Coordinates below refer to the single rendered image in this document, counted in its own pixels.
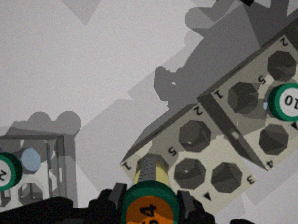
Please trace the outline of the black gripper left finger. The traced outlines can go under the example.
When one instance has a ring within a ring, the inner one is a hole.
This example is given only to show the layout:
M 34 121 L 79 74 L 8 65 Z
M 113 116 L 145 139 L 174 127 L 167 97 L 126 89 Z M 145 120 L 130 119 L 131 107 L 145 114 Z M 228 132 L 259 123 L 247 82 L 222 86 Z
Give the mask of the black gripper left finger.
M 102 190 L 87 208 L 73 208 L 65 197 L 51 197 L 0 212 L 0 224 L 120 224 L 127 184 Z

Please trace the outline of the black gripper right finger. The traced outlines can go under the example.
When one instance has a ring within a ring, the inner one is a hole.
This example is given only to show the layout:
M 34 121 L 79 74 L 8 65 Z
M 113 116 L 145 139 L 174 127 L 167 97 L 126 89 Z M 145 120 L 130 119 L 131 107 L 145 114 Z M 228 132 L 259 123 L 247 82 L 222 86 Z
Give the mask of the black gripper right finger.
M 215 217 L 212 214 L 205 212 L 202 203 L 192 199 L 189 191 L 178 190 L 177 197 L 180 204 L 178 224 L 215 224 Z M 233 219 L 230 221 L 230 224 L 255 223 L 246 219 Z

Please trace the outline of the grey button box with green button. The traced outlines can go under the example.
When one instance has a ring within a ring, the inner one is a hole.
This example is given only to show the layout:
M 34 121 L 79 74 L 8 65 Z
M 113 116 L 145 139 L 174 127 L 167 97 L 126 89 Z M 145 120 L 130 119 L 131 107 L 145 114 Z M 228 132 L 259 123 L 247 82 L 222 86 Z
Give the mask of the grey button box with green button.
M 241 0 L 241 1 L 250 7 L 254 0 Z

